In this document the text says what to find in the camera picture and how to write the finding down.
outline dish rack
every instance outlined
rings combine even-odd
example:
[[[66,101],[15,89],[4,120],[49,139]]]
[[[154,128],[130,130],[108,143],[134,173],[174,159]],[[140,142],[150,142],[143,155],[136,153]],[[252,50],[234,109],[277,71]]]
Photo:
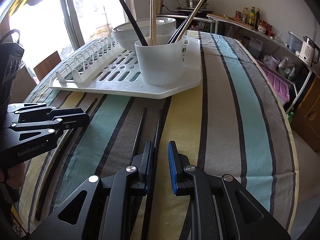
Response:
[[[175,83],[153,86],[142,81],[135,52],[123,49],[112,35],[84,48],[53,75],[50,87],[162,99],[196,87],[201,82],[200,41],[183,36],[183,75]]]

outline kettle handle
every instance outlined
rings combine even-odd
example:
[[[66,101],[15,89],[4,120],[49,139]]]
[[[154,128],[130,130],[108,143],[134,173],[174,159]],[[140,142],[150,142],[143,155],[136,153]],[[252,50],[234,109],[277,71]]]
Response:
[[[318,51],[318,57],[317,57],[317,60],[312,60],[312,63],[317,64],[319,62],[319,58],[320,58],[320,49],[316,44],[315,44],[315,50]]]

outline cutting board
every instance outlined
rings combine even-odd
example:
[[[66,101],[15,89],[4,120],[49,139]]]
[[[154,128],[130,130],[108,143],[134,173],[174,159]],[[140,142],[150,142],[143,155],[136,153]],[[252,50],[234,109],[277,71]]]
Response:
[[[254,28],[253,28],[251,25],[249,25],[249,24],[246,24],[246,23],[243,23],[243,22],[239,22],[239,21],[234,21],[234,20],[231,20],[230,18],[227,19],[227,18],[225,18],[223,15],[211,14],[211,13],[208,13],[207,15],[208,15],[208,16],[212,16],[212,17],[215,17],[215,18],[223,19],[223,20],[228,21],[228,22],[231,22],[231,23],[239,24],[239,25],[241,25],[241,26],[243,26],[243,27],[246,27],[246,28],[249,28],[249,29],[251,29],[251,30],[254,29]]]

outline tablecloth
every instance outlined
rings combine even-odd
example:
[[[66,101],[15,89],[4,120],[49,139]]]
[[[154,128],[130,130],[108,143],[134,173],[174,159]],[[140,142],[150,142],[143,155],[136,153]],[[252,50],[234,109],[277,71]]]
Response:
[[[82,109],[97,98],[89,112],[90,125],[78,129],[66,147],[41,221],[89,176],[110,176],[129,164],[146,106],[140,153],[144,142],[154,139],[159,110],[164,113],[150,239],[187,239],[191,228],[189,197],[176,197],[171,188],[170,140],[207,174],[232,174],[290,231],[299,189],[298,162],[290,125],[273,88],[240,42],[210,33],[187,35],[199,39],[201,46],[203,78],[193,89],[161,100],[50,89],[50,78],[62,62],[29,95],[26,102]],[[40,223],[35,220],[37,200],[53,154],[54,150],[27,163],[15,208],[30,232]],[[144,204],[145,197],[135,197],[131,239],[140,239]]]

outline floor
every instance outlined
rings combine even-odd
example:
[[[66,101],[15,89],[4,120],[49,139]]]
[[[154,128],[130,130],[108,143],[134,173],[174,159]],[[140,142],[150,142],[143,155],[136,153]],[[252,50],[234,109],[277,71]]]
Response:
[[[320,154],[293,131],[299,162],[299,198],[291,238],[298,239],[320,206]]]

